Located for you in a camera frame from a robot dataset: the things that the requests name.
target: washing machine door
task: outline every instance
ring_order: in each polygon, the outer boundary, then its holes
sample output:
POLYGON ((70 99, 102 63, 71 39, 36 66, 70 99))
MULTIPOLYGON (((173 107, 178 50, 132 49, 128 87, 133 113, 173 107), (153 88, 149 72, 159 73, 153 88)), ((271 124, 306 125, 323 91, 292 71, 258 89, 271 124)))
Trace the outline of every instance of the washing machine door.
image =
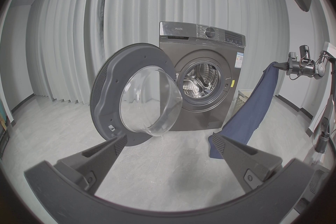
POLYGON ((168 131, 182 103, 170 58, 157 46, 138 43, 103 64, 92 87, 90 112, 103 138, 127 134, 127 146, 133 146, 168 131))

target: vent grille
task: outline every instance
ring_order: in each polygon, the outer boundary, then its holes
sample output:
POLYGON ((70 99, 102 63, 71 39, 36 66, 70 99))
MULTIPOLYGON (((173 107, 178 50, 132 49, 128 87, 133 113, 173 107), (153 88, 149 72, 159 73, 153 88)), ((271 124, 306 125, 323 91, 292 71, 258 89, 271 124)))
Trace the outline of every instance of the vent grille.
POLYGON ((96 105, 99 102, 100 95, 103 89, 103 85, 106 81, 107 67, 108 67, 108 64, 105 64, 105 66, 100 70, 96 78, 96 81, 95 81, 95 87, 92 89, 92 102, 91 102, 92 112, 95 110, 96 105))
POLYGON ((225 42, 243 46, 243 37, 241 34, 225 31, 225 42))
POLYGON ((118 156, 127 144, 127 135, 125 134, 114 146, 115 154, 118 156))
POLYGON ((215 147, 217 150, 220 152, 220 154, 223 155, 224 153, 224 148, 225 148, 225 143, 219 139, 217 135, 212 136, 212 142, 214 143, 215 147))
POLYGON ((313 178, 311 179, 310 183, 309 183, 309 189, 312 193, 316 194, 316 188, 317 185, 319 184, 320 180, 321 180, 321 176, 323 176, 324 171, 318 169, 315 171, 313 178))

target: washing machine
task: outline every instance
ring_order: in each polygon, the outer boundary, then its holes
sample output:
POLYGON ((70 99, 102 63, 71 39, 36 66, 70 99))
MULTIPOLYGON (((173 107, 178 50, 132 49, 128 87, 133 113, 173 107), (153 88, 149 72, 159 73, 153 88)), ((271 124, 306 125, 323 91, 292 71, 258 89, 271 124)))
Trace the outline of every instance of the washing machine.
POLYGON ((137 43, 106 60, 94 81, 90 112, 106 140, 126 146, 168 130, 220 128, 233 99, 245 37, 215 27, 161 22, 159 47, 137 43))
POLYGON ((220 128, 239 79, 245 36, 207 25, 161 22, 159 48, 171 59, 183 106, 171 131, 220 128))

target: navy blue cloth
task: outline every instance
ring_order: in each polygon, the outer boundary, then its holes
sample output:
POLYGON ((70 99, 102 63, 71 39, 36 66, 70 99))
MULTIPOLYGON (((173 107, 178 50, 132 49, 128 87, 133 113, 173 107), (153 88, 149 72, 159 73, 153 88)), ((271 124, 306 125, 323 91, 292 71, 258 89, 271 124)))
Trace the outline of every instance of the navy blue cloth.
MULTIPOLYGON (((279 76, 279 69, 273 67, 275 63, 277 62, 272 62, 264 70, 257 86, 245 104, 243 104, 217 134, 232 138, 243 144, 248 143, 253 132, 263 121, 271 105, 279 76)), ((209 136, 208 141, 210 143, 210 158, 222 159, 222 155, 212 143, 212 135, 209 136)))

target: control panel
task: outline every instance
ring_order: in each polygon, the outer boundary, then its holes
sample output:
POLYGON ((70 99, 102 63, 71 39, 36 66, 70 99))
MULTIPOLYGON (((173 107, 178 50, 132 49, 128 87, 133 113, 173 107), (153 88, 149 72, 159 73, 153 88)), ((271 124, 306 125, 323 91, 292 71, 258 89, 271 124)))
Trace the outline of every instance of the control panel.
POLYGON ((160 36, 210 39, 242 48, 246 47, 244 35, 202 24, 174 21, 160 22, 160 36))

